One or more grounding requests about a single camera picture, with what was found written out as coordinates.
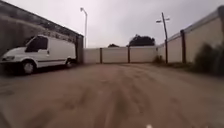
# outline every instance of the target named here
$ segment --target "white van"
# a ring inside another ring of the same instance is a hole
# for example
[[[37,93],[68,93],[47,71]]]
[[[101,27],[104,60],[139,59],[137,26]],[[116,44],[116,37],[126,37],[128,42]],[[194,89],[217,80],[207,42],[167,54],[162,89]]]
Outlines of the white van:
[[[76,60],[75,44],[56,38],[38,35],[30,37],[26,47],[14,48],[3,55],[5,67],[20,67],[25,74],[37,68],[66,65],[71,67]]]

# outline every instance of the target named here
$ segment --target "van headlight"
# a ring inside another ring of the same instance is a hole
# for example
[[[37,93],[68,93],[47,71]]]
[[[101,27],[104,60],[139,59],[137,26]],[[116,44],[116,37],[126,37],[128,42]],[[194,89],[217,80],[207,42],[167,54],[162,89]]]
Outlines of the van headlight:
[[[11,60],[14,60],[15,59],[15,56],[6,56],[4,59],[6,61],[11,61]]]

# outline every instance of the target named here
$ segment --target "street lamp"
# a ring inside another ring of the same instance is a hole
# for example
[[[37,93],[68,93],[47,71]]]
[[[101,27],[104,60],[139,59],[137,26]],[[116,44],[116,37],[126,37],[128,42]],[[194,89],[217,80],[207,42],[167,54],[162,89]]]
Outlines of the street lamp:
[[[168,20],[170,20],[170,18],[166,18],[165,19],[164,14],[162,12],[162,20],[156,21],[156,23],[163,23],[163,26],[164,26],[165,37],[166,37],[166,40],[165,40],[166,63],[168,63],[168,34],[167,34],[167,28],[166,28],[166,21],[168,21]]]
[[[85,11],[85,9],[82,7],[80,8],[80,11],[81,12],[84,12],[85,16],[86,16],[86,20],[85,20],[85,37],[84,37],[84,47],[86,48],[86,41],[87,41],[87,18],[88,18],[88,14],[87,12]]]

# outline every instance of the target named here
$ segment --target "overcast sky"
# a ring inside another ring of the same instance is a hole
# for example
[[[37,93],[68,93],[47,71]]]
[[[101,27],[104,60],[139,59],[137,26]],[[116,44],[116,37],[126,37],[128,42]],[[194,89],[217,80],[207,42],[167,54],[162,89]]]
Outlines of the overcast sky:
[[[84,33],[84,14],[88,12],[87,47],[128,44],[136,34],[154,37],[163,43],[161,12],[171,20],[169,36],[176,34],[213,12],[224,0],[4,0],[45,17],[78,33]]]

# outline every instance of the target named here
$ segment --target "pavement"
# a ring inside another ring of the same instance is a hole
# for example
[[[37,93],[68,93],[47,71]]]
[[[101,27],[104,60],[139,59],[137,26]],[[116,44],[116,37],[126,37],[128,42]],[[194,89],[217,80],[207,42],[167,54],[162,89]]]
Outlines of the pavement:
[[[0,77],[0,128],[223,128],[224,79],[149,64]]]

